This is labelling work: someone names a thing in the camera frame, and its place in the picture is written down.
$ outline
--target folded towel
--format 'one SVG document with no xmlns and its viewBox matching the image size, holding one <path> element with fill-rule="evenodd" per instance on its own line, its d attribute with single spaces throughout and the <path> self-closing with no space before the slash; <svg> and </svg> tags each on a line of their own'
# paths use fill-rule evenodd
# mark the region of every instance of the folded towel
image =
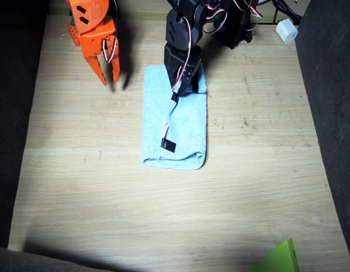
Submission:
<svg viewBox="0 0 350 272">
<path fill-rule="evenodd" d="M 172 89 L 164 65 L 149 66 L 144 76 L 142 161 L 145 165 L 178 170 L 203 166 L 206 155 L 206 79 L 203 66 L 198 70 L 199 90 L 187 92 L 173 105 Z M 161 147 L 164 124 L 166 140 L 174 142 L 174 152 Z"/>
</svg>

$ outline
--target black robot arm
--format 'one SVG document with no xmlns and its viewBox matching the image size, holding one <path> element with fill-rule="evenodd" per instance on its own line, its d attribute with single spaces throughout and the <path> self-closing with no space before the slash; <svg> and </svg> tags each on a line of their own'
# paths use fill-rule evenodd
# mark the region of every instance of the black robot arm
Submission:
<svg viewBox="0 0 350 272">
<path fill-rule="evenodd" d="M 204 24 L 208 22 L 207 18 L 214 14 L 213 7 L 219 7 L 220 0 L 167 1 L 172 6 L 172 10 L 168 13 L 166 22 L 167 44 L 165 45 L 164 63 L 173 90 L 181 81 L 175 96 L 177 99 L 186 91 L 191 82 L 193 83 L 193 91 L 196 91 L 194 87 L 197 86 L 197 70 L 201 61 L 201 48 L 196 44 L 203 37 Z M 224 2 L 225 6 L 230 6 L 226 8 L 227 21 L 232 25 L 226 25 L 225 22 L 226 29 L 219 36 L 217 35 L 217 38 L 231 48 L 234 48 L 241 40 L 246 40 L 249 43 L 251 31 L 244 32 L 243 29 L 245 26 L 250 28 L 250 10 L 243 12 L 236 5 L 229 5 L 230 2 L 234 4 L 233 0 Z"/>
</svg>

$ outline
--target wooden table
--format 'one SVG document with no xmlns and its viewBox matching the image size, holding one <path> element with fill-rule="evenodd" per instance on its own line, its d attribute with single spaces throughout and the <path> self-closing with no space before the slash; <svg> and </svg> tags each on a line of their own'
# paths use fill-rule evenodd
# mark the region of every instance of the wooden table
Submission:
<svg viewBox="0 0 350 272">
<path fill-rule="evenodd" d="M 136 271 L 247 271 L 294 238 L 303 271 L 350 271 L 294 43 L 271 25 L 233 51 L 204 37 L 207 160 L 172 171 L 141 161 L 143 74 L 163 62 L 165 22 L 121 26 L 133 70 L 123 88 L 126 73 L 102 85 L 68 21 L 47 20 L 10 249 Z"/>
</svg>

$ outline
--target green paper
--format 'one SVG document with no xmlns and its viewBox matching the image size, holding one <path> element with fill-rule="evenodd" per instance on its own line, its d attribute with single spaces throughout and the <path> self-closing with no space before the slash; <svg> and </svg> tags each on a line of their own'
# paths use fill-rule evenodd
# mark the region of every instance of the green paper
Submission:
<svg viewBox="0 0 350 272">
<path fill-rule="evenodd" d="M 284 241 L 250 272 L 301 272 L 293 239 Z"/>
</svg>

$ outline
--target white power adapter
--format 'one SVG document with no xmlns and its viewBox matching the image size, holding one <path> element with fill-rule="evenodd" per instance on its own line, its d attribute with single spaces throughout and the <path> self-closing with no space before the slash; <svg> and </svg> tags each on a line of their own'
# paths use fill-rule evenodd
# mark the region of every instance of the white power adapter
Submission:
<svg viewBox="0 0 350 272">
<path fill-rule="evenodd" d="M 285 44 L 293 41 L 298 34 L 297 28 L 290 19 L 280 21 L 276 27 L 276 32 Z"/>
</svg>

